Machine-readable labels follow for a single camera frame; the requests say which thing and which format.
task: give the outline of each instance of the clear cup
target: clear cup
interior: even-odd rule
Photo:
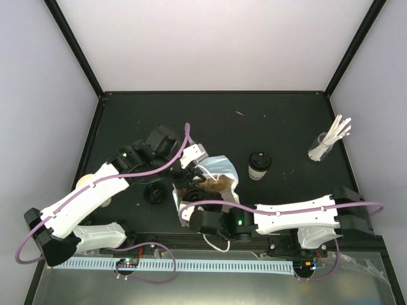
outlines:
[[[311,144],[310,148],[308,149],[308,156],[313,161],[322,161],[326,158],[329,152],[333,148],[332,145],[327,145],[323,143],[325,136],[327,135],[326,132],[322,132]]]

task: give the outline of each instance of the white straw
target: white straw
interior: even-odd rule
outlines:
[[[324,154],[327,153],[336,141],[346,137],[351,129],[350,121],[351,118],[347,118],[340,122],[342,115],[337,115],[332,123],[331,128],[327,132],[326,136],[322,139],[321,144],[313,148],[308,152],[310,158],[314,161],[320,161]]]

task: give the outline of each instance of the black frame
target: black frame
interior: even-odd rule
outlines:
[[[47,5],[48,9],[50,10],[52,16],[54,17],[59,29],[63,33],[66,41],[68,42],[68,45],[72,49],[72,52],[74,53],[81,68],[83,69],[83,72],[85,73],[86,77],[88,78],[93,90],[95,91],[96,95],[99,98],[97,108],[96,108],[96,111],[95,111],[95,114],[94,114],[94,117],[92,120],[92,124],[91,124],[90,130],[89,130],[89,133],[88,133],[88,137],[86,138],[83,153],[82,153],[81,159],[79,161],[78,169],[76,171],[76,175],[74,178],[74,184],[72,185],[72,189],[74,189],[76,182],[85,172],[86,165],[88,163],[88,159],[89,159],[89,156],[90,156],[90,153],[92,150],[93,142],[94,142],[94,139],[96,136],[96,132],[97,132],[99,122],[102,117],[102,114],[104,111],[104,106],[106,104],[107,99],[105,98],[106,93],[103,91],[95,74],[93,73],[93,70],[90,67],[90,64],[88,63],[88,60],[86,59],[85,54],[82,52],[82,49],[81,49],[78,41],[76,40],[67,20],[65,19],[65,16],[64,16],[62,10],[60,9],[57,1],[56,0],[44,0],[44,2]],[[364,38],[366,37],[367,33],[369,32],[371,26],[373,25],[374,21],[376,20],[378,14],[380,13],[380,11],[383,8],[385,3],[386,3],[386,0],[373,0],[366,16],[364,17],[361,25],[358,28],[352,42],[350,43],[348,49],[346,50],[338,68],[336,69],[333,77],[331,78],[327,88],[323,92],[326,102],[328,103],[328,105],[331,109],[331,115],[333,118],[335,118],[335,114],[334,114],[334,110],[332,108],[332,104],[330,101],[330,96],[332,96],[332,93],[334,92],[335,88],[338,86],[342,76],[344,75],[345,71],[347,70],[347,67],[349,66],[350,62],[352,61],[353,57],[355,56],[357,50],[359,49],[360,45],[362,44]],[[348,169],[349,169],[349,172],[352,174],[352,182],[355,187],[355,190],[358,190],[357,183],[353,176],[353,171],[350,166],[349,159],[347,157],[346,148],[342,141],[341,141],[341,149],[343,150],[343,152],[346,155]],[[399,286],[397,278],[396,278],[396,274],[394,272],[392,263],[390,261],[389,254],[387,252],[387,249],[386,249],[386,246],[385,246],[385,243],[384,243],[382,237],[377,237],[374,240],[366,241],[366,243],[361,243],[361,242],[353,243],[353,242],[342,240],[340,242],[340,247],[341,247],[341,250],[343,250],[343,251],[380,252],[387,276],[388,276],[389,281],[392,286],[392,291],[393,291],[394,297],[396,299],[396,302],[397,302],[397,304],[405,304],[403,295],[401,293],[400,286]],[[328,246],[328,250],[335,250],[333,244],[331,246]],[[38,283],[41,278],[41,274],[43,272],[44,266],[45,266],[44,261],[38,262],[29,291],[27,293],[27,297],[24,302],[24,304],[26,304],[26,305],[32,304],[32,302],[34,300],[36,289],[38,287]]]

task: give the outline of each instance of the plastic bag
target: plastic bag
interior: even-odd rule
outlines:
[[[199,163],[202,166],[203,175],[207,179],[204,183],[199,184],[208,191],[219,192],[225,201],[239,203],[239,196],[235,192],[238,184],[238,176],[236,168],[226,156],[215,156],[204,159]],[[178,191],[174,188],[172,195],[176,203],[177,210],[179,209],[180,198]]]

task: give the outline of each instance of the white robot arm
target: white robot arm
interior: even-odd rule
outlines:
[[[78,186],[65,198],[41,211],[35,208],[27,211],[24,218],[30,229],[42,220],[48,219],[33,235],[48,265],[59,265],[78,252],[120,247],[128,237],[120,224],[116,222],[104,226],[79,226],[79,224],[96,208],[109,202],[115,194],[136,183],[137,179],[113,177],[95,182],[104,177],[143,172],[166,164],[168,159],[175,155],[174,151],[177,151],[178,144],[177,135],[172,130],[164,126],[158,127],[146,141],[140,140],[131,146],[118,149],[115,155],[93,175],[86,176],[85,184]],[[183,150],[182,157],[170,170],[157,175],[169,174],[172,180],[181,185],[195,183],[196,175],[203,177],[202,172],[195,166],[207,156],[202,145],[193,144]],[[61,209],[67,200],[70,200],[69,204]]]
[[[221,200],[181,201],[179,216],[194,231],[234,242],[247,242],[259,234],[278,240],[277,236],[289,231],[286,235],[291,241],[286,252],[290,255],[286,256],[293,257],[340,236],[356,240],[374,236],[365,207],[368,203],[361,201],[364,200],[359,194],[337,187],[331,194],[314,200],[254,208]],[[223,205],[231,208],[227,212],[214,208]]]

